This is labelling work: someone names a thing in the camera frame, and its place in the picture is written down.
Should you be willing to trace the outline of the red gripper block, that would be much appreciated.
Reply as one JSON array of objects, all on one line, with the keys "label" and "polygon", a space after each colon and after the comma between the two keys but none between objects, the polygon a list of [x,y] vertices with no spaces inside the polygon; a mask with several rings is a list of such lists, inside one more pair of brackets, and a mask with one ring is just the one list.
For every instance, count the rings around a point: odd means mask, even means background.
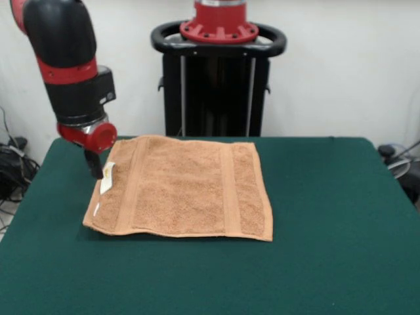
[{"label": "red gripper block", "polygon": [[86,127],[70,127],[57,124],[58,134],[84,148],[84,156],[95,179],[103,179],[102,164],[98,154],[111,148],[117,139],[117,129],[108,121],[97,121]]}]

